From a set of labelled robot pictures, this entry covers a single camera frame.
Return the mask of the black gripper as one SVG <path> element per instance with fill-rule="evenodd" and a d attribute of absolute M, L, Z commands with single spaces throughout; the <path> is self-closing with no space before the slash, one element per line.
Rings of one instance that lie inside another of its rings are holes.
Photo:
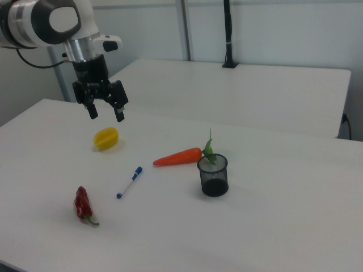
<path fill-rule="evenodd" d="M 72 65 L 77 76 L 77 80 L 72 84 L 76 101 L 88 110 L 90 118 L 93 120 L 98 116 L 94 105 L 96 98 L 106 99 L 112 106 L 117 121 L 123 121 L 124 107 L 129 100 L 119 80 L 110 83 L 104 55 L 83 62 L 73 62 Z"/>

